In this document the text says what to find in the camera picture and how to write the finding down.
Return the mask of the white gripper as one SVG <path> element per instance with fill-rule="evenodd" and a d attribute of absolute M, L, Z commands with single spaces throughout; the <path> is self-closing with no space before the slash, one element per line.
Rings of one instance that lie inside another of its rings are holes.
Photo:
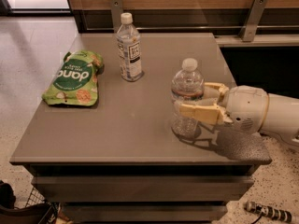
<path fill-rule="evenodd" d="M 230 124 L 233 130 L 242 133 L 259 131 L 266 116 L 269 95 L 260 88 L 237 86 L 229 88 L 223 83 L 206 82 L 204 98 L 221 101 L 221 107 L 213 105 L 181 105 L 179 113 L 209 125 Z"/>

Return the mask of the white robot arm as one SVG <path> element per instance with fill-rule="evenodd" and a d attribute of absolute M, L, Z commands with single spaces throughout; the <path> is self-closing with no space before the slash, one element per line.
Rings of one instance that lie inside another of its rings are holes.
<path fill-rule="evenodd" d="M 185 117 L 209 125 L 224 125 L 242 133 L 263 133 L 299 148 L 299 100 L 268 93 L 261 88 L 207 82 L 204 97 L 197 101 L 176 101 Z"/>

